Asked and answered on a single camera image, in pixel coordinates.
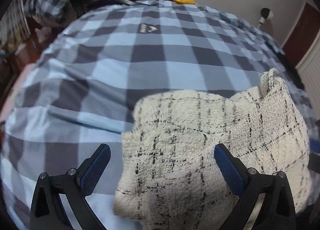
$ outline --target white radiator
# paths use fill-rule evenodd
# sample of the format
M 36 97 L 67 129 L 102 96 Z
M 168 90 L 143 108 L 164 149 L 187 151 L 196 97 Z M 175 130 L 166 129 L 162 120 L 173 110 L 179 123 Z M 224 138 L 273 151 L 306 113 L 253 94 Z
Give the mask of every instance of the white radiator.
M 320 119 L 320 32 L 311 46 L 306 58 L 297 65 L 311 105 L 315 110 L 316 117 Z

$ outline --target bed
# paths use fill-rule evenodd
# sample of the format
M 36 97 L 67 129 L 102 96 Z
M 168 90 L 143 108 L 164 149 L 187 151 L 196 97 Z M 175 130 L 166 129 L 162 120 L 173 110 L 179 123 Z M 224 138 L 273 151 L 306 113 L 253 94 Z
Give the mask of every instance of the bed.
M 112 157 L 87 202 L 108 230 L 141 229 L 113 215 L 112 206 L 122 172 L 121 133 L 131 130 L 134 105 L 147 95 L 192 89 L 229 98 L 258 85 L 260 75 L 276 67 L 309 137 L 319 140 L 308 97 L 280 61 L 283 52 L 271 36 L 206 6 L 141 3 L 101 7 L 71 23 L 22 86 L 1 153 L 4 200 L 19 229 L 28 229 L 39 174 L 77 168 L 100 143 L 110 146 Z M 74 229 L 80 229 L 61 198 Z

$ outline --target metal screw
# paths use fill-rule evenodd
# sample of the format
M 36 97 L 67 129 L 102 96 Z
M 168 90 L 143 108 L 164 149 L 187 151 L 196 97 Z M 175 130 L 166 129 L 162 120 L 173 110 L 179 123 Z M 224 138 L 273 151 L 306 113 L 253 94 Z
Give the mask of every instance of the metal screw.
M 249 168 L 249 169 L 248 169 L 248 172 L 249 172 L 251 175 L 254 175 L 254 174 L 257 173 L 256 169 L 254 169 L 254 168 Z
M 45 173 L 45 172 L 43 172 L 43 173 L 41 173 L 40 175 L 39 175 L 39 178 L 45 178 L 47 176 L 47 174 Z
M 68 174 L 71 175 L 71 176 L 74 175 L 74 174 L 76 174 L 76 172 L 77 172 L 76 169 L 69 169 L 69 170 L 68 170 Z
M 285 177 L 285 173 L 283 172 L 283 171 L 280 171 L 279 173 L 278 173 L 278 175 L 279 175 L 279 177 Z

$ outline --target white towel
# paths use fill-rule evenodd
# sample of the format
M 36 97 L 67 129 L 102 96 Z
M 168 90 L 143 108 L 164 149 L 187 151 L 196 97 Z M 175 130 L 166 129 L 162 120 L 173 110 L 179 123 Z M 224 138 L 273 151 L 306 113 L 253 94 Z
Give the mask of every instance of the white towel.
M 134 120 L 134 130 L 122 134 L 115 214 L 149 230 L 218 229 L 238 201 L 213 158 L 218 143 L 260 173 L 284 171 L 296 212 L 305 209 L 307 127 L 276 69 L 230 99 L 191 90 L 145 97 Z

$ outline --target blue gripper pad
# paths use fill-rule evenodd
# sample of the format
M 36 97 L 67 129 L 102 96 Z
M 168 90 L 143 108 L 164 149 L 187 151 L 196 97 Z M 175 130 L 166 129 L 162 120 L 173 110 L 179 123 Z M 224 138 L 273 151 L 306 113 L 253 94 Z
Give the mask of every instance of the blue gripper pad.
M 315 153 L 320 153 L 320 142 L 310 139 L 309 144 L 311 151 Z
M 109 145 L 100 144 L 94 154 L 78 168 L 76 182 L 84 196 L 92 194 L 111 158 Z
M 242 170 L 244 168 L 246 169 L 244 164 L 239 159 L 234 158 L 223 144 L 215 146 L 214 158 L 232 193 L 241 197 L 248 179 L 246 174 L 241 173 L 243 177 L 240 175 L 240 172 L 235 167 L 234 162 L 236 162 L 236 165 L 240 165 Z

